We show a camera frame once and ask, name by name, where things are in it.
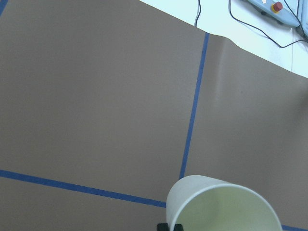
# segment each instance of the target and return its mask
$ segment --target blue tape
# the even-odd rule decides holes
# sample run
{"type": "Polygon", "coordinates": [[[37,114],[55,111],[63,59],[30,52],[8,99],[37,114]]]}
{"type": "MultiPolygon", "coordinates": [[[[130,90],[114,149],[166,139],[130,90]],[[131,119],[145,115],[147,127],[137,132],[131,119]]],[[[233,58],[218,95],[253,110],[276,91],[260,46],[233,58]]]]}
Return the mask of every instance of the blue tape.
{"type": "Polygon", "coordinates": [[[185,175],[188,153],[189,153],[189,147],[191,145],[191,139],[192,139],[192,134],[193,134],[193,132],[192,132],[193,131],[193,124],[194,124],[194,119],[195,119],[196,111],[197,111],[199,92],[200,92],[201,80],[202,80],[202,75],[203,75],[203,68],[204,68],[204,64],[205,64],[205,57],[206,57],[208,39],[209,39],[209,34],[205,33],[205,38],[204,38],[204,42],[203,42],[203,49],[202,49],[202,54],[201,54],[201,60],[200,60],[200,65],[199,65],[198,79],[197,79],[197,83],[196,83],[196,90],[194,92],[194,98],[193,98],[193,103],[192,103],[192,113],[191,113],[191,118],[190,118],[190,121],[189,121],[187,138],[186,138],[185,149],[184,149],[184,155],[183,155],[183,160],[182,160],[182,166],[181,166],[181,170],[180,170],[180,179],[182,179],[185,175]]]}
{"type": "Polygon", "coordinates": [[[8,0],[0,0],[0,16],[6,6],[6,4],[8,3],[8,0]]]}
{"type": "Polygon", "coordinates": [[[66,190],[71,190],[71,191],[76,191],[76,192],[81,192],[81,193],[88,193],[88,194],[93,194],[97,196],[110,197],[110,198],[114,198],[118,200],[136,202],[136,203],[145,204],[145,205],[153,205],[156,207],[162,207],[162,208],[166,207],[166,203],[162,201],[156,201],[156,200],[147,199],[147,198],[138,197],[138,196],[132,196],[132,195],[127,195],[127,194],[122,194],[122,193],[117,193],[117,192],[110,192],[106,190],[90,188],[90,187],[81,186],[77,184],[70,184],[70,183],[65,183],[65,182],[56,181],[56,180],[34,177],[30,175],[20,174],[16,172],[9,172],[5,170],[0,170],[0,177],[9,178],[13,180],[21,180],[25,182],[34,183],[34,184],[41,184],[45,186],[51,186],[55,188],[61,188],[61,189],[66,189],[66,190]]]}
{"type": "Polygon", "coordinates": [[[287,230],[287,231],[308,231],[308,230],[305,230],[305,229],[290,227],[290,226],[286,226],[286,225],[282,225],[282,229],[287,230]]]}

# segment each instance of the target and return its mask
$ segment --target white paper cup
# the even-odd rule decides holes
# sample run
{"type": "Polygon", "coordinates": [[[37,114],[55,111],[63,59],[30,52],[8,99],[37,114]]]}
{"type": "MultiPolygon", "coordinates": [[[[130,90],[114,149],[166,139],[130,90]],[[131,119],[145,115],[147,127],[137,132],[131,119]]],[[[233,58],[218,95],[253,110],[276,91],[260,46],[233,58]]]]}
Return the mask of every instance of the white paper cup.
{"type": "Polygon", "coordinates": [[[246,187],[204,176],[176,182],[167,197],[170,231],[282,231],[269,203],[246,187]]]}

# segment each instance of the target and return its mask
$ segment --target blue tape line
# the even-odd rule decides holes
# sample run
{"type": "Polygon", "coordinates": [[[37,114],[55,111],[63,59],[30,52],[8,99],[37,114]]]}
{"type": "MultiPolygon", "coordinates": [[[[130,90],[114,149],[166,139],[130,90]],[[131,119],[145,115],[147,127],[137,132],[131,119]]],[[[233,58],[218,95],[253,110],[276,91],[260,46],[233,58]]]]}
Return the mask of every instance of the blue tape line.
{"type": "Polygon", "coordinates": [[[72,190],[72,191],[81,192],[81,193],[88,193],[88,194],[93,194],[97,196],[110,197],[110,198],[114,198],[118,200],[136,202],[136,203],[145,204],[145,205],[153,205],[156,207],[162,207],[162,208],[166,207],[166,203],[162,201],[156,201],[152,199],[147,199],[147,198],[138,197],[138,196],[131,196],[131,195],[117,193],[117,192],[110,192],[106,190],[95,189],[95,188],[90,188],[90,187],[81,186],[77,184],[65,183],[65,182],[56,181],[56,180],[45,179],[41,177],[34,177],[34,176],[20,174],[16,172],[9,172],[5,170],[1,170],[1,169],[0,169],[0,177],[9,178],[13,180],[21,180],[25,182],[34,183],[34,184],[42,184],[46,186],[51,186],[51,187],[61,188],[61,189],[66,189],[66,190],[72,190]]]}
{"type": "Polygon", "coordinates": [[[6,6],[6,4],[8,3],[8,0],[0,0],[0,16],[6,6]]]}
{"type": "Polygon", "coordinates": [[[191,139],[192,139],[192,134],[193,134],[193,132],[192,132],[193,131],[193,124],[194,124],[194,119],[195,119],[196,111],[197,111],[199,92],[200,92],[201,80],[202,80],[202,75],[203,75],[203,68],[204,68],[204,64],[205,64],[205,57],[206,57],[208,39],[209,39],[209,34],[205,33],[205,38],[204,38],[204,42],[203,42],[203,49],[202,49],[202,54],[201,54],[201,60],[200,60],[200,65],[199,65],[198,79],[197,79],[197,83],[196,83],[196,90],[194,92],[194,98],[193,98],[193,104],[192,104],[192,113],[191,113],[191,118],[190,118],[190,121],[189,121],[187,138],[186,138],[185,149],[184,149],[184,155],[183,155],[183,160],[182,160],[182,166],[181,166],[181,170],[180,170],[180,179],[182,179],[185,175],[188,153],[189,153],[189,147],[191,145],[191,139]]]}
{"type": "Polygon", "coordinates": [[[305,230],[305,229],[291,227],[291,226],[286,226],[286,225],[282,225],[282,229],[283,230],[287,230],[287,231],[308,231],[308,230],[305,230]]]}

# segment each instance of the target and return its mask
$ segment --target emergency stop button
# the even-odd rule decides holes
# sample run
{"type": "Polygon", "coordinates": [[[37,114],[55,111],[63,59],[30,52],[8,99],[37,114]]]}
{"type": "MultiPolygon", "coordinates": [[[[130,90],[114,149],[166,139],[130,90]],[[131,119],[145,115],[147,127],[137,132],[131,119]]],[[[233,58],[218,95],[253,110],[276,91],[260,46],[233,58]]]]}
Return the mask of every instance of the emergency stop button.
{"type": "Polygon", "coordinates": [[[274,12],[274,13],[278,13],[279,11],[281,11],[283,9],[283,5],[281,2],[276,2],[275,4],[272,4],[271,6],[271,10],[274,12]]]}

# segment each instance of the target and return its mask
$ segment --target black cable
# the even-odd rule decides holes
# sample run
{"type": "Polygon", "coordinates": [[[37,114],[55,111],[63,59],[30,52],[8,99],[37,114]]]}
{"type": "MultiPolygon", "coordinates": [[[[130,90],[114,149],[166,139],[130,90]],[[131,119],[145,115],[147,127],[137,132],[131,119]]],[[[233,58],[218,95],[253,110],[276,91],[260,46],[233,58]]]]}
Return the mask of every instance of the black cable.
{"type": "Polygon", "coordinates": [[[259,29],[258,27],[255,27],[255,26],[253,26],[253,25],[251,25],[251,24],[248,24],[248,23],[246,23],[246,22],[243,22],[243,21],[237,19],[236,17],[234,17],[233,14],[232,14],[232,12],[231,12],[231,0],[229,0],[229,13],[230,13],[231,17],[232,17],[234,20],[236,20],[236,21],[238,21],[238,22],[240,22],[240,23],[243,23],[243,24],[245,24],[245,25],[247,25],[247,26],[251,26],[251,27],[253,27],[254,29],[257,29],[257,30],[261,31],[269,40],[271,40],[273,43],[275,43],[275,44],[276,44],[278,47],[280,47],[280,48],[286,48],[286,47],[291,46],[291,45],[293,45],[294,43],[297,43],[297,42],[306,42],[306,43],[308,43],[308,41],[300,39],[300,40],[297,40],[297,41],[295,41],[295,42],[292,42],[292,43],[290,43],[290,44],[288,44],[288,45],[286,45],[286,46],[281,46],[281,45],[279,45],[274,39],[272,39],[270,36],[268,36],[263,30],[259,29]]]}
{"type": "Polygon", "coordinates": [[[197,27],[197,22],[198,22],[198,19],[200,17],[200,14],[201,14],[201,3],[200,3],[200,0],[198,0],[198,11],[199,13],[197,13],[197,17],[196,17],[196,20],[194,22],[194,26],[197,27]]]}

